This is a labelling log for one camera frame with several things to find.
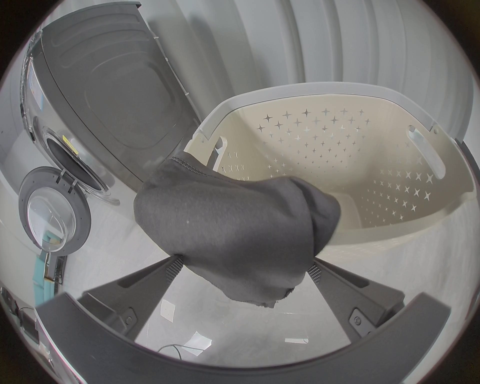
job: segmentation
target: gray towel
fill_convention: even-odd
[[[227,297],[270,308],[302,282],[340,219],[337,200],[299,178],[237,181],[185,152],[144,183],[134,211],[159,247]]]

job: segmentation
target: white wall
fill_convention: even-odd
[[[35,305],[32,278],[38,254],[22,228],[16,196],[0,181],[0,280],[30,306]]]

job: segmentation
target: basket handle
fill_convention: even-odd
[[[407,136],[427,161],[435,177],[439,180],[443,179],[446,173],[445,164],[425,136],[413,125],[408,127]]]

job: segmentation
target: yellow sticker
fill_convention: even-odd
[[[63,136],[63,141],[65,142],[65,144],[68,145],[68,147],[72,150],[73,153],[78,155],[78,151],[75,149],[75,147],[72,145],[72,143],[70,143],[70,141],[65,136]]]

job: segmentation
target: washer door glass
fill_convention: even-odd
[[[76,230],[72,206],[52,188],[39,188],[30,195],[27,220],[35,240],[46,252],[62,249]]]

